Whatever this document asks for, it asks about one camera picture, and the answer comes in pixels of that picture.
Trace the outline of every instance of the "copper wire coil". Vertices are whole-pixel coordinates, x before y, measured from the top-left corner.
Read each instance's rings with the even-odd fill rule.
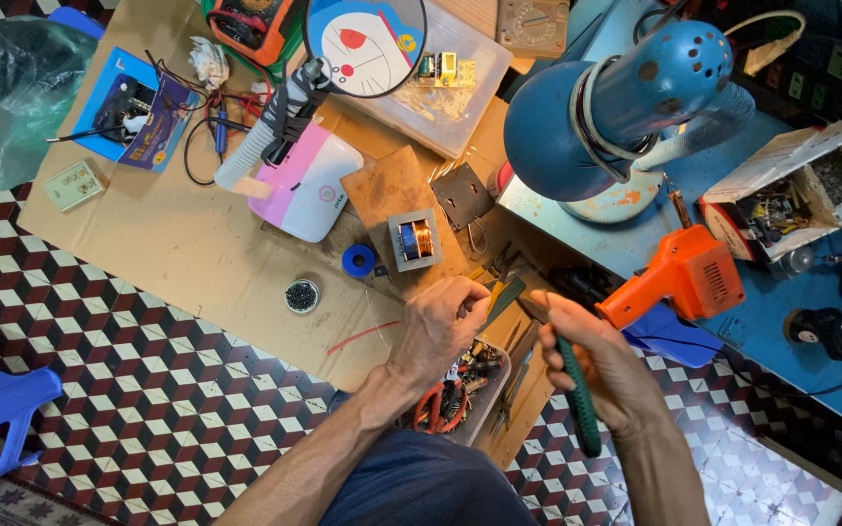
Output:
[[[427,223],[423,221],[416,221],[414,223],[415,239],[418,242],[418,253],[421,257],[434,256],[434,243],[430,238],[430,228]]]

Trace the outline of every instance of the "blue workbench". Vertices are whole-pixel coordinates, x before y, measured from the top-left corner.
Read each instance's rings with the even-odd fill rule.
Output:
[[[586,58],[598,60],[622,54],[632,45],[632,25],[654,5],[648,1],[616,2],[602,29],[588,48]],[[756,150],[789,126],[757,113],[746,131],[716,148],[669,163],[665,171],[687,199],[690,216],[700,220],[692,206],[697,197],[729,174]],[[677,214],[664,193],[636,218],[614,225],[578,220],[555,201],[538,196],[513,178],[498,204],[561,240],[580,254],[625,279],[647,266],[661,236],[680,227]],[[814,242],[818,256],[842,254],[842,229]],[[842,362],[829,359],[816,344],[785,340],[783,323],[795,309],[836,307],[842,310],[842,266],[818,263],[790,281],[778,281],[767,270],[738,261],[746,289],[746,301],[702,327],[717,334],[746,357],[762,364],[804,392],[831,388],[842,383]],[[842,390],[817,397],[842,415]]]

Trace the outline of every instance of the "green plastic bag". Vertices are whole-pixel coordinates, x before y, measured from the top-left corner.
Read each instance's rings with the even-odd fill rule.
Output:
[[[35,178],[97,43],[46,19],[0,19],[0,191]]]

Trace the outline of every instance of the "forearm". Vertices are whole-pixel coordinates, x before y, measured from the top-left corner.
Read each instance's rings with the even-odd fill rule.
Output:
[[[385,367],[245,490],[221,524],[316,524],[363,454],[419,395]]]
[[[704,487],[684,434],[670,414],[643,432],[614,437],[625,473],[632,517],[641,526],[704,526],[710,523]]]

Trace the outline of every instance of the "green braided handle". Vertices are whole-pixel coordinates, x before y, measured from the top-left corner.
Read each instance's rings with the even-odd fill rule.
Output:
[[[587,457],[599,457],[602,452],[602,441],[596,425],[596,411],[593,410],[591,391],[587,387],[584,372],[577,363],[577,356],[574,355],[571,343],[560,336],[557,336],[557,352],[564,358],[564,372],[577,385],[573,391],[564,393],[567,404],[571,407],[571,420],[574,422],[577,443]]]

